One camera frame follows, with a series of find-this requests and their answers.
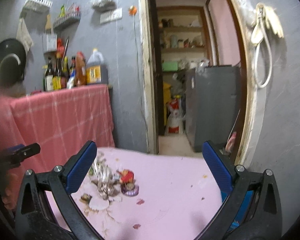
red cloth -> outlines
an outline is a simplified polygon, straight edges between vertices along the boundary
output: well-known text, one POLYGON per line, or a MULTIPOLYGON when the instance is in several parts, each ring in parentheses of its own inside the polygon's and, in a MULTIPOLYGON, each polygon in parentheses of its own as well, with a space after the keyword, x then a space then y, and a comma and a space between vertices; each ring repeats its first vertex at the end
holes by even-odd
POLYGON ((113 120, 106 85, 40 93, 23 98, 0 97, 0 151, 37 142, 41 152, 11 170, 19 177, 27 169, 51 171, 76 154, 87 140, 114 147, 113 120))

human hand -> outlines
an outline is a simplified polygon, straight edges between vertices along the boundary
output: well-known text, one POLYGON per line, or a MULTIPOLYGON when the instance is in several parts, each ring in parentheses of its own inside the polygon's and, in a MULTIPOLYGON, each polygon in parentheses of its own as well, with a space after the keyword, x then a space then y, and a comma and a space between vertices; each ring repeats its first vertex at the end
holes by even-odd
POLYGON ((2 197, 2 202, 4 203, 4 206, 6 209, 11 210, 11 209, 14 209, 17 205, 17 203, 14 200, 14 197, 12 195, 11 186, 17 181, 18 176, 13 173, 8 173, 7 176, 9 178, 9 185, 5 189, 6 195, 4 197, 2 197))

hanging towel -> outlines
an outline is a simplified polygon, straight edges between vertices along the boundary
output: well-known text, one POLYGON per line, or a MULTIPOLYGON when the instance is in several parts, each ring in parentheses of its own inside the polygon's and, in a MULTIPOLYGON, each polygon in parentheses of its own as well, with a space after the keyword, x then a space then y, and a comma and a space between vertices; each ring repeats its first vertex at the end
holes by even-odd
POLYGON ((26 54, 28 54, 29 49, 33 46, 34 43, 30 37, 25 20, 23 18, 19 20, 16 38, 23 44, 26 54))

dark wooden door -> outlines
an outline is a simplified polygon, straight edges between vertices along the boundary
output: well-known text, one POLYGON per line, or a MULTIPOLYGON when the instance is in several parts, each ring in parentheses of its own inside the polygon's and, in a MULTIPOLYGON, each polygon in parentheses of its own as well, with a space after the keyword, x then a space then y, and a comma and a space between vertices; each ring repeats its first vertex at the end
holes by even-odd
POLYGON ((150 0, 150 15, 152 23, 152 54, 153 64, 153 81, 154 81, 154 103, 157 135, 164 135, 164 111, 163 111, 163 79, 161 65, 161 46, 160 31, 158 26, 157 4, 155 0, 150 0))

tiled floor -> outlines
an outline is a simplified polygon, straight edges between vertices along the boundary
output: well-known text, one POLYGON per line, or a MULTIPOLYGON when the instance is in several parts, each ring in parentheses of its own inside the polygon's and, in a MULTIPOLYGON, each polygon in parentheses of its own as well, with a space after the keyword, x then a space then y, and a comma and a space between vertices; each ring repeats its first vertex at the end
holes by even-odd
POLYGON ((186 134, 159 136, 159 154, 202 158, 202 153, 195 153, 192 150, 186 134))

